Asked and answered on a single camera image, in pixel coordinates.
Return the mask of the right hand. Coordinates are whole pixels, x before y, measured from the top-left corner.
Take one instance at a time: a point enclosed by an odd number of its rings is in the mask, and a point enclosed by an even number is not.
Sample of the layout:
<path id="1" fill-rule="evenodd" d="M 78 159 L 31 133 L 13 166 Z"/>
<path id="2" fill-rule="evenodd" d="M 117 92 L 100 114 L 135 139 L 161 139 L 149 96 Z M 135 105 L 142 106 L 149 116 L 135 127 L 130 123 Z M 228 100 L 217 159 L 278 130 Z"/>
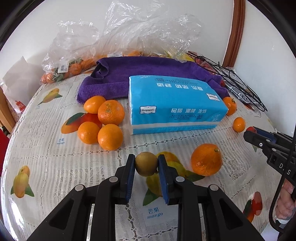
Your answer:
<path id="1" fill-rule="evenodd" d="M 275 208 L 277 218 L 284 220 L 292 217 L 295 209 L 295 201 L 291 198 L 293 190 L 294 186 L 288 180 L 285 180 Z"/>

